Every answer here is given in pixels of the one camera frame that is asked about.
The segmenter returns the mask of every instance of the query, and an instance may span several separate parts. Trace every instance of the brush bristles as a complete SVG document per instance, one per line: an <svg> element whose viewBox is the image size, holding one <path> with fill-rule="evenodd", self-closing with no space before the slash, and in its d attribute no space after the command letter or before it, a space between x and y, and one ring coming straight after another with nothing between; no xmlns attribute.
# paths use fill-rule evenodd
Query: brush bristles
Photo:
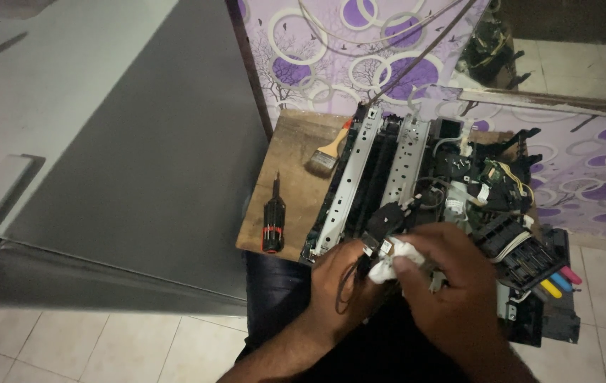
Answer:
<svg viewBox="0 0 606 383"><path fill-rule="evenodd" d="M332 176L336 157L332 157L324 152L316 151L304 165L305 170L318 178L329 178Z"/></svg>

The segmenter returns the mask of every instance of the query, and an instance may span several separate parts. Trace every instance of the wall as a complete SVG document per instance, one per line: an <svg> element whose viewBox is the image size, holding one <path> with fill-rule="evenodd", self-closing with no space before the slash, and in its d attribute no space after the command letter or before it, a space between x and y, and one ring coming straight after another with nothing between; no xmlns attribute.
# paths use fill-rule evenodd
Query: wall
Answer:
<svg viewBox="0 0 606 383"><path fill-rule="evenodd" d="M359 42L392 35L449 4L446 0L304 3L327 30ZM467 110L468 103L457 100L460 89L447 87L486 3L477 1L464 20L379 105L399 115L416 112L426 120L464 118L480 130L542 128L529 141L531 154L544 155L533 167L541 221L606 237L606 117L580 127L590 115L485 103L474 103ZM239 0L273 125L285 108L352 114L358 101L374 96L463 6L464 2L455 5L423 29L391 39L391 44L354 44L311 27L300 16L296 0Z"/></svg>

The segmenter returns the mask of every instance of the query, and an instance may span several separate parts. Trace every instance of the wooden table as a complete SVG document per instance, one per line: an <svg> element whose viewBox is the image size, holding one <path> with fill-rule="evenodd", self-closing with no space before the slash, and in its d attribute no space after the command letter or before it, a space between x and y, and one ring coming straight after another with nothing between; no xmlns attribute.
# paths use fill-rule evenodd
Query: wooden table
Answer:
<svg viewBox="0 0 606 383"><path fill-rule="evenodd" d="M276 255L298 261L306 236L315 223L331 182L331 178L321 179L311 175L303 165L317 148L336 137L347 120L347 116L291 109L282 111L239 230L237 248L262 253L263 205L272 197L272 182L279 170L280 196L287 205L287 214L284 225L285 246ZM513 133L509 132L472 131L470 140L487 144L508 140L512 136ZM515 150L516 145L509 149L510 152ZM537 233L539 225L534 207L529 214L535 218L533 232Z"/></svg>

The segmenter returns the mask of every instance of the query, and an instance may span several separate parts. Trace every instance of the screwdriver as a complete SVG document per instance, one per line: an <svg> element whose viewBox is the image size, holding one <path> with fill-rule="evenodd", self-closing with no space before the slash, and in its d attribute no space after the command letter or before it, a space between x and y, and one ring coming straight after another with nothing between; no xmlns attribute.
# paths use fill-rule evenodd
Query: screwdriver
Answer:
<svg viewBox="0 0 606 383"><path fill-rule="evenodd" d="M279 171L272 183L272 199L263 206L263 237L261 250L268 254L284 248L284 216L287 206L279 196Z"/></svg>

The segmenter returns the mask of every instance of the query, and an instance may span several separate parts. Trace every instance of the white tiled floor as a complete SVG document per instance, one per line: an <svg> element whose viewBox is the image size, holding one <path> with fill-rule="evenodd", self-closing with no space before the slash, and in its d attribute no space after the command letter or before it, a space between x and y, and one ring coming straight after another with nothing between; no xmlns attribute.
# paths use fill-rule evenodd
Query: white tiled floor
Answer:
<svg viewBox="0 0 606 383"><path fill-rule="evenodd" d="M606 100L606 45L513 39L520 91Z"/></svg>
<svg viewBox="0 0 606 383"><path fill-rule="evenodd" d="M606 251L571 247L578 344L514 345L543 383L606 382ZM245 318L0 310L0 383L214 382L244 345Z"/></svg>

